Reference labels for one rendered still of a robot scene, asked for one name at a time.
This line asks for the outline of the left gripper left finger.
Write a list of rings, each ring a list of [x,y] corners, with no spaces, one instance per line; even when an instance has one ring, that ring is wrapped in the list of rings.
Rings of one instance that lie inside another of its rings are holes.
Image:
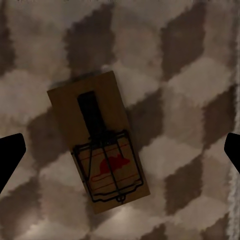
[[[21,133],[0,139],[0,193],[26,152]]]

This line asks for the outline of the mousetrap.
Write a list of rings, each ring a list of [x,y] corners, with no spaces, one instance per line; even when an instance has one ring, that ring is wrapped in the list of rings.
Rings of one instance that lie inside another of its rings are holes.
[[[96,215],[151,194],[114,71],[47,93]]]

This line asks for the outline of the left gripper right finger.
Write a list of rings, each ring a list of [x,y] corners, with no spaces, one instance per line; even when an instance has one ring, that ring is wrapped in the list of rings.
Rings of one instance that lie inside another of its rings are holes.
[[[240,135],[228,133],[224,151],[240,173]]]

